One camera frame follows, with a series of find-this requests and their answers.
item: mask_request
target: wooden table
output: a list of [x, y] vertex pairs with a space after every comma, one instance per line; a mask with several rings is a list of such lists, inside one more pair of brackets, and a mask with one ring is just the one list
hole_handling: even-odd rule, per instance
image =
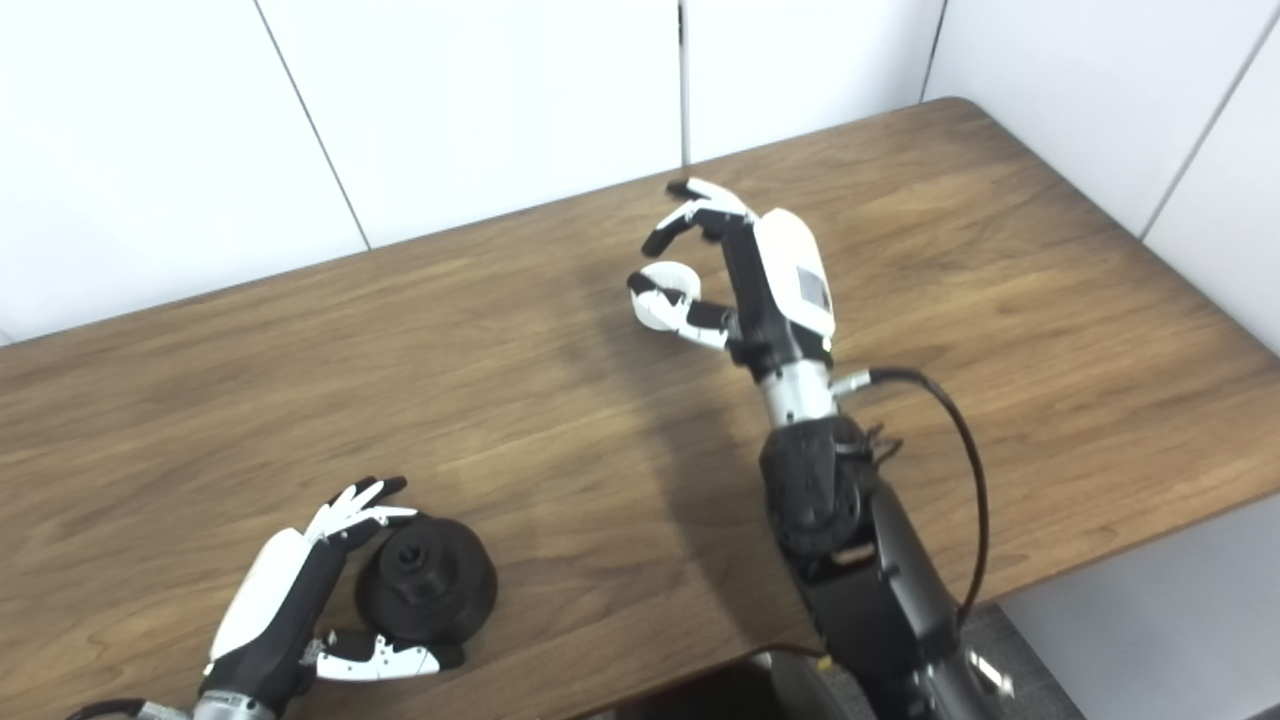
[[[838, 372], [916, 365], [961, 405], [988, 598], [1280, 489], [1280, 363], [973, 105], [692, 172], [812, 225]], [[317, 687], [296, 716], [566, 717], [817, 650], [764, 524], [749, 375], [631, 315], [666, 179], [0, 351], [4, 715], [189, 706], [259, 546], [366, 474], [471, 524], [499, 605], [463, 670]], [[730, 299], [718, 250], [669, 255]], [[908, 438], [886, 475], [960, 592], [959, 439], [923, 395], [877, 392], [852, 410]], [[329, 620], [355, 620], [347, 585]]]

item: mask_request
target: black robotic finger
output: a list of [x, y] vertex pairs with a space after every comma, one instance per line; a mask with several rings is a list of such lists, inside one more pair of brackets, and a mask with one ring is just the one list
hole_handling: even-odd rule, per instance
[[[357, 482], [352, 483], [351, 487], [356, 488], [356, 492], [353, 495], [360, 495], [360, 493], [365, 492], [366, 489], [369, 489], [370, 487], [372, 487], [374, 483], [376, 483], [376, 482], [378, 482], [378, 478], [375, 478], [374, 475], [369, 475], [367, 478], [364, 478], [361, 480], [357, 480]], [[404, 489], [407, 486], [408, 486], [408, 480], [406, 480], [403, 477], [387, 478], [385, 480], [383, 480], [383, 489], [378, 491], [378, 495], [375, 495], [371, 498], [369, 498], [369, 502], [365, 503], [365, 507], [371, 507], [374, 505], [378, 505], [378, 502], [380, 500], [396, 495], [397, 492]], [[338, 495], [330, 497], [328, 505], [333, 505], [334, 502], [338, 502], [338, 498], [342, 497], [342, 492], [339, 492]]]
[[357, 547], [362, 547], [369, 541], [374, 539], [379, 532], [381, 532], [383, 524], [375, 518], [369, 518], [367, 520], [361, 520], [355, 525], [329, 536], [329, 544], [343, 551], [351, 552]]
[[694, 192], [689, 188], [689, 178], [671, 181], [667, 183], [667, 195], [675, 197], [676, 200], [705, 200], [707, 196], [701, 192]]
[[645, 238], [644, 245], [640, 246], [640, 252], [643, 252], [645, 258], [657, 258], [671, 247], [671, 242], [676, 240], [680, 233], [687, 232], [692, 227], [692, 223], [685, 219], [684, 215], [677, 215], [669, 222], [654, 228], [654, 231], [649, 233], [649, 237]]
[[671, 302], [672, 305], [680, 302], [685, 297], [684, 292], [671, 287], [662, 287], [660, 284], [653, 282], [653, 279], [650, 279], [649, 275], [641, 272], [631, 273], [627, 277], [627, 288], [630, 288], [631, 292], [636, 295], [644, 295], [646, 292], [653, 292], [657, 290], [662, 292], [667, 297], [667, 301]]

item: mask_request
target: label on robot hand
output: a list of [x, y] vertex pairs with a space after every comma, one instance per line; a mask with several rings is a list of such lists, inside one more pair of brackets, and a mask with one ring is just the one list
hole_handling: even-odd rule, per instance
[[797, 325], [823, 337], [836, 332], [831, 288], [818, 254], [818, 241], [799, 217], [771, 210], [755, 222], [755, 243], [764, 277], [778, 310]]

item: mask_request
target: black cylindrical object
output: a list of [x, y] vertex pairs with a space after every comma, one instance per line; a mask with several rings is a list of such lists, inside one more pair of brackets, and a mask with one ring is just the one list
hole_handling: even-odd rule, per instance
[[424, 644], [461, 644], [497, 598], [498, 573], [480, 538], [462, 523], [425, 515], [388, 538], [356, 584], [365, 623]]

